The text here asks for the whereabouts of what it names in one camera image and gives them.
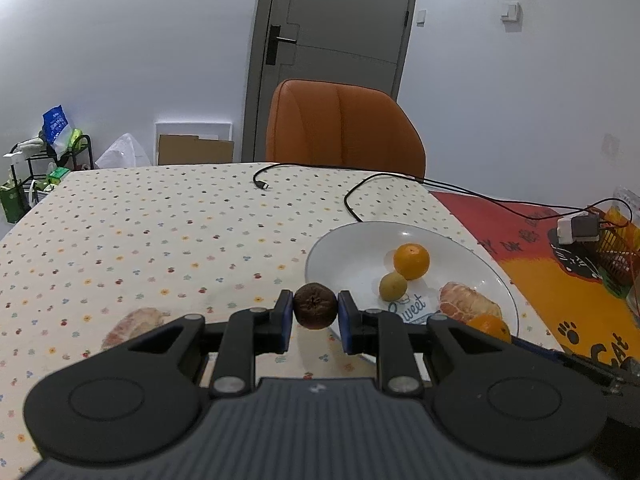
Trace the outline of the orange leather chair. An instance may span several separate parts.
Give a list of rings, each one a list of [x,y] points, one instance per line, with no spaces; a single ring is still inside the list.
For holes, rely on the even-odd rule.
[[[289,79],[273,93],[268,162],[400,172],[422,178],[426,153],[401,107],[353,84]]]

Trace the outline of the white ceramic plate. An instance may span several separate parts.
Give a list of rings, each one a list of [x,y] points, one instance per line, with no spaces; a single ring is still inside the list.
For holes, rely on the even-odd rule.
[[[430,253],[430,268],[422,278],[408,283],[401,299],[385,301],[378,293],[378,285],[384,275],[394,270],[395,250],[407,243],[419,244]],[[494,267],[455,240],[418,226],[386,221],[341,226],[322,236],[311,248],[305,278],[334,292],[347,290],[361,310],[390,311],[412,324],[424,323],[439,310],[442,286],[461,283],[498,304],[511,334],[520,333],[515,298]]]

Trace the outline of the blue plastic bag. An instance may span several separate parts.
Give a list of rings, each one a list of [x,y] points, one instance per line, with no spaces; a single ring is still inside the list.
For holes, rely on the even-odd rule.
[[[47,110],[43,116],[42,134],[47,144],[53,145],[55,142],[67,143],[72,130],[61,105]]]

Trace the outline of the red orange cat mat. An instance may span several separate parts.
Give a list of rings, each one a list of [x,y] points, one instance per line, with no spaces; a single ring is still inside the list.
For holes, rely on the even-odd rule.
[[[617,366],[639,357],[639,322],[625,300],[605,288],[597,268],[555,245],[554,211],[437,192],[437,199],[506,272],[522,293],[521,337]]]

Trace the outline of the white power adapter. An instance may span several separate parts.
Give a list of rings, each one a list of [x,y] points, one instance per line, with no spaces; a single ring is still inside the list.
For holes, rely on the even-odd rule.
[[[560,245],[594,243],[600,237],[600,217],[593,212],[575,212],[559,218],[556,237]]]

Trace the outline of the peeled pomelo segment thin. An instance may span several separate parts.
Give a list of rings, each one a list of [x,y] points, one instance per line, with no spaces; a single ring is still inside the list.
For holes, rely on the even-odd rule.
[[[105,351],[162,326],[170,312],[157,308],[140,308],[125,315],[105,335],[101,350]]]

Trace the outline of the peeled pomelo segment large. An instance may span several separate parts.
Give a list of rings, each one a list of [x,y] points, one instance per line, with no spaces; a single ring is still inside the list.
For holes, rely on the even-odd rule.
[[[498,304],[465,284],[448,282],[439,292],[439,311],[462,323],[481,315],[502,318]]]

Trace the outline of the small yellow tangerine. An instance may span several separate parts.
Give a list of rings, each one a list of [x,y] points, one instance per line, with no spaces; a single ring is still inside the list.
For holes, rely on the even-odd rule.
[[[420,244],[403,244],[394,252],[393,265],[405,280],[414,281],[427,274],[431,266],[431,255]]]

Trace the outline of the large orange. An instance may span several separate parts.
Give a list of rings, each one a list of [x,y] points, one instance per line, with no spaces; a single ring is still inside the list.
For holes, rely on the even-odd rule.
[[[512,340],[509,326],[506,325],[506,322],[504,322],[502,318],[495,315],[477,315],[475,318],[472,318],[472,320],[469,320],[466,325],[507,344],[510,344]]]

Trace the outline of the clear plastic bag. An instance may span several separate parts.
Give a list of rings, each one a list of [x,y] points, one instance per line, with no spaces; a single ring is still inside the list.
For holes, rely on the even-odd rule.
[[[122,134],[96,160],[99,169],[150,166],[151,161],[141,144],[130,133]]]

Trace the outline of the white framed board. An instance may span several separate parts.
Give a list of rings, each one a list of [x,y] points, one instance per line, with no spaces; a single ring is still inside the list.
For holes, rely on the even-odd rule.
[[[228,164],[233,160],[231,122],[157,122],[158,166]]]

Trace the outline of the black metal shelf rack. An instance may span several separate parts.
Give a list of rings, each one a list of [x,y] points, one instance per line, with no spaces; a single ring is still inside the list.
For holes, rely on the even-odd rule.
[[[9,162],[9,177],[6,184],[11,188],[25,186],[33,180],[43,181],[47,174],[58,167],[70,171],[94,168],[94,156],[91,136],[73,133],[67,150],[61,155],[56,154],[54,148],[43,138],[36,138],[14,144],[4,154]]]

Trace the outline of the dark brown passion fruit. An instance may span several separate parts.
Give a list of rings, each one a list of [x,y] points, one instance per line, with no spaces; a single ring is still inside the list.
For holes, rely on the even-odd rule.
[[[319,283],[308,283],[297,289],[292,307],[297,322],[308,330],[327,328],[338,312],[334,292]]]

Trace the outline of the green box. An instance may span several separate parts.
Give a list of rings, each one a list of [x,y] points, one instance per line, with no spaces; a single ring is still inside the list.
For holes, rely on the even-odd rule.
[[[27,212],[24,190],[10,181],[0,186],[1,207],[6,215],[6,221],[15,224],[24,217]]]

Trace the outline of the small green fruit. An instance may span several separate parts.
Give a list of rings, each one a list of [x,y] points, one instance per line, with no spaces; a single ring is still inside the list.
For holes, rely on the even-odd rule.
[[[398,272],[385,274],[378,284],[378,294],[386,302],[394,302],[405,296],[408,289],[407,280]]]

